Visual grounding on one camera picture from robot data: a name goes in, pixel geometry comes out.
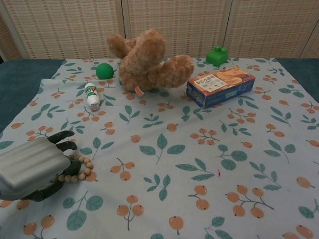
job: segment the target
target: bead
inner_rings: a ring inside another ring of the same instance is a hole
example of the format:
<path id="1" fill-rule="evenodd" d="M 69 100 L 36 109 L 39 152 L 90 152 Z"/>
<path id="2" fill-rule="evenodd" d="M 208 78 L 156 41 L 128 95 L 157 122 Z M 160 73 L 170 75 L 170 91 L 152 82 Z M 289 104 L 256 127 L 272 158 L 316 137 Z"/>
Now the bead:
<path id="1" fill-rule="evenodd" d="M 91 162 L 91 160 L 89 158 L 85 158 L 83 162 L 87 164 L 88 162 Z"/>
<path id="2" fill-rule="evenodd" d="M 91 169 L 89 169 L 89 168 L 84 169 L 84 173 L 86 175 L 90 175 L 91 174 Z"/>
<path id="3" fill-rule="evenodd" d="M 85 180 L 85 178 L 86 178 L 86 175 L 85 175 L 84 173 L 80 173 L 80 174 L 79 174 L 79 179 L 80 179 L 81 181 Z"/>
<path id="4" fill-rule="evenodd" d="M 80 161 L 81 163 L 83 163 L 84 159 L 85 159 L 85 157 L 83 157 L 83 156 L 79 157 L 79 161 Z"/>
<path id="5" fill-rule="evenodd" d="M 72 183 L 76 183 L 77 181 L 79 181 L 78 175 L 74 175 L 74 176 L 71 177 L 71 182 Z"/>
<path id="6" fill-rule="evenodd" d="M 58 177 L 59 182 L 64 182 L 64 178 L 65 178 L 64 174 L 59 175 Z"/>
<path id="7" fill-rule="evenodd" d="M 64 181 L 65 181 L 66 183 L 71 182 L 71 175 L 66 175 L 65 178 L 64 178 Z"/>
<path id="8" fill-rule="evenodd" d="M 88 162 L 85 166 L 87 168 L 89 168 L 89 169 L 93 169 L 93 163 L 92 162 Z"/>

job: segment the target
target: robot finger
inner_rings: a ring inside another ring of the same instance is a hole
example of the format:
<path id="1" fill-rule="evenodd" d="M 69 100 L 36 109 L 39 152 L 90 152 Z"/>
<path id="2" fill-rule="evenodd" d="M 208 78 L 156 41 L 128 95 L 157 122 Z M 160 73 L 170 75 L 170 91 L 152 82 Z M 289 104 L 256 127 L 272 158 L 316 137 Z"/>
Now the robot finger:
<path id="1" fill-rule="evenodd" d="M 73 131 L 69 131 L 69 130 L 65 130 L 65 131 L 61 131 L 59 133 L 56 133 L 54 135 L 51 135 L 50 137 L 48 137 L 47 139 L 51 142 L 51 143 L 58 143 L 59 141 L 65 139 L 66 137 L 71 137 L 74 135 Z"/>
<path id="2" fill-rule="evenodd" d="M 67 142 L 63 142 L 63 143 L 58 143 L 55 145 L 58 149 L 60 149 L 61 151 L 66 151 L 68 149 L 72 149 L 72 150 L 77 150 L 77 146 L 75 144 L 75 142 L 71 142 L 71 141 L 67 141 Z"/>

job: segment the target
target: green ball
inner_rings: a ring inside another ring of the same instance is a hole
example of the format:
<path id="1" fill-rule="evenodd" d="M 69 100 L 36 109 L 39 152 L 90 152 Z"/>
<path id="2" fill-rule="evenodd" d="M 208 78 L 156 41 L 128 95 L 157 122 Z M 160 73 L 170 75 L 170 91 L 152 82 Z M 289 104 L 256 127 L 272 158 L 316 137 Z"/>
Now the green ball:
<path id="1" fill-rule="evenodd" d="M 101 63 L 96 68 L 95 74 L 100 80 L 105 80 L 113 77 L 114 70 L 111 65 L 107 63 Z"/>

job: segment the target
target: wooden bead bracelet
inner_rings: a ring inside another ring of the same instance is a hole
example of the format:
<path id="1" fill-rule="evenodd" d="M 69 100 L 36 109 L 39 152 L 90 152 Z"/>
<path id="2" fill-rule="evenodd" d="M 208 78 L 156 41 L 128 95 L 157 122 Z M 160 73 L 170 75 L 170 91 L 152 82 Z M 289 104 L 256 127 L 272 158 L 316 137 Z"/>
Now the wooden bead bracelet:
<path id="1" fill-rule="evenodd" d="M 64 174 L 60 174 L 59 176 L 55 177 L 54 180 L 55 181 L 60 181 L 60 182 L 66 182 L 66 183 L 76 183 L 79 180 L 83 181 L 86 179 L 87 176 L 89 176 L 92 172 L 93 169 L 93 163 L 91 162 L 91 160 L 89 158 L 80 156 L 80 155 L 69 155 L 69 158 L 71 159 L 75 159 L 75 160 L 79 160 L 81 163 L 85 164 L 85 169 L 83 173 L 79 173 L 78 175 L 64 175 Z"/>

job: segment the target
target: robotic hand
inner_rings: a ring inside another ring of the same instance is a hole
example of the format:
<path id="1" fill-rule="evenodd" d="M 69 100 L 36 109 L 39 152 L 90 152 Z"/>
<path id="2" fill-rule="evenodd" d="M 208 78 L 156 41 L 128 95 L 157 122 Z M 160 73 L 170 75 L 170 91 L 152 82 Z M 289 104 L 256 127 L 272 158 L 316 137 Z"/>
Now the robotic hand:
<path id="1" fill-rule="evenodd" d="M 0 155 L 0 199 L 39 202 L 62 188 L 63 182 L 56 181 L 39 190 L 57 174 L 77 175 L 81 163 L 63 154 L 68 149 L 77 150 L 76 144 L 71 141 L 58 143 L 73 135 L 72 131 L 62 131 Z"/>

